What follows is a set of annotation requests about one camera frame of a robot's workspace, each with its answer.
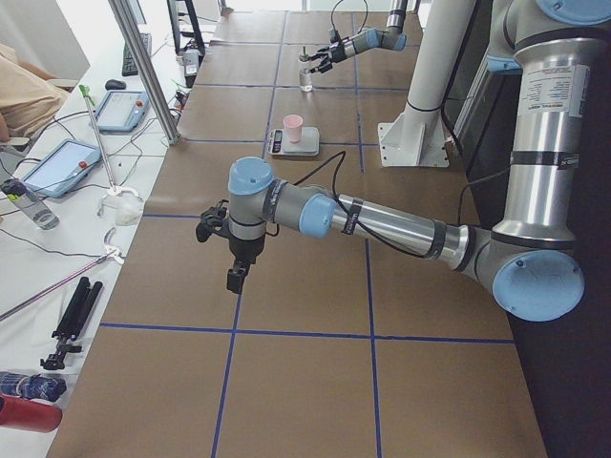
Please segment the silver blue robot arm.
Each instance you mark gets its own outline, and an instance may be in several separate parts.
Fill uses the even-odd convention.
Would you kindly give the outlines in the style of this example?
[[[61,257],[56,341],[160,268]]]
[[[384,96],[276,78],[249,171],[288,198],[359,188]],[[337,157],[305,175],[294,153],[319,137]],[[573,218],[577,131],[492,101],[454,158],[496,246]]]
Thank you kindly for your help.
[[[399,1],[391,7],[383,30],[362,28],[351,37],[342,38],[336,28],[330,31],[330,45],[310,55],[299,56],[300,75],[310,77],[325,73],[335,63],[373,49],[401,51],[407,36],[403,33],[407,3]],[[328,190],[314,185],[303,187],[302,181],[290,184],[276,178],[265,160],[246,157],[230,168],[228,191],[230,199],[220,201],[218,236],[228,240],[234,255],[228,271],[230,281],[243,281],[249,268],[264,248],[268,223],[289,227],[313,238],[323,238],[334,223],[351,235],[361,229],[364,236],[376,239],[400,252],[406,251],[360,220],[364,202],[359,198],[339,196],[336,186]]]
[[[441,260],[479,282],[505,311],[546,322],[573,310],[585,289],[566,224],[590,71],[609,43],[606,1],[495,1],[488,69],[519,73],[520,91],[502,220],[486,230],[434,219],[448,193],[415,172],[445,159],[441,109],[453,65],[474,14],[472,1],[436,1],[421,41],[405,109],[378,128],[386,167],[410,171],[396,208],[300,187],[275,177],[259,157],[234,162],[221,234],[234,264],[229,290],[240,293],[276,223],[313,238],[330,229],[377,239],[404,254]]]

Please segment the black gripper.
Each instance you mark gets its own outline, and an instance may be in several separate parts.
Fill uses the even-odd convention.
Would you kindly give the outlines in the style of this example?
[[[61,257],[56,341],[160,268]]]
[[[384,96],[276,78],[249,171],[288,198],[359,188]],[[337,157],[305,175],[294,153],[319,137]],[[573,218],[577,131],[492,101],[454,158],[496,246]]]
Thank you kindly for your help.
[[[312,61],[309,68],[310,73],[326,73],[333,68],[333,63],[339,63],[347,59],[343,42],[336,42],[330,46],[322,47],[312,53],[308,60]]]
[[[263,251],[263,237],[257,239],[239,239],[235,236],[229,238],[229,250],[235,257],[233,268],[226,276],[226,288],[233,293],[241,293],[245,273],[250,266],[256,263],[256,258]]]

